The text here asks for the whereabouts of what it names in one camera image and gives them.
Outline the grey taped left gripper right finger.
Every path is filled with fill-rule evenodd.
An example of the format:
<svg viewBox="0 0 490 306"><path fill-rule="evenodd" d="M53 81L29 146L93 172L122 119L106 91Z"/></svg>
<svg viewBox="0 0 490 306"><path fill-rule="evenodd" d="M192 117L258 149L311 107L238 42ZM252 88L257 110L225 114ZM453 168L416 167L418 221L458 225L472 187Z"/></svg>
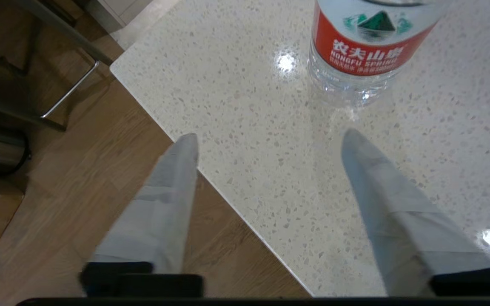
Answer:
<svg viewBox="0 0 490 306"><path fill-rule="evenodd" d="M356 129L342 163L389 296L490 297L490 258Z"/></svg>

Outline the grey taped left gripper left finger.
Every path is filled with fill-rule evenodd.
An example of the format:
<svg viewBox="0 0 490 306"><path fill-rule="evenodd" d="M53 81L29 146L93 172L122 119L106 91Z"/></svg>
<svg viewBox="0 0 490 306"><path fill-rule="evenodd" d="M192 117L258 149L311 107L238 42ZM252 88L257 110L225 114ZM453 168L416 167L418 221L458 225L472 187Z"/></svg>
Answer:
<svg viewBox="0 0 490 306"><path fill-rule="evenodd" d="M182 135L158 159L84 265L89 298L200 298L203 278L182 271L198 180L198 137Z"/></svg>

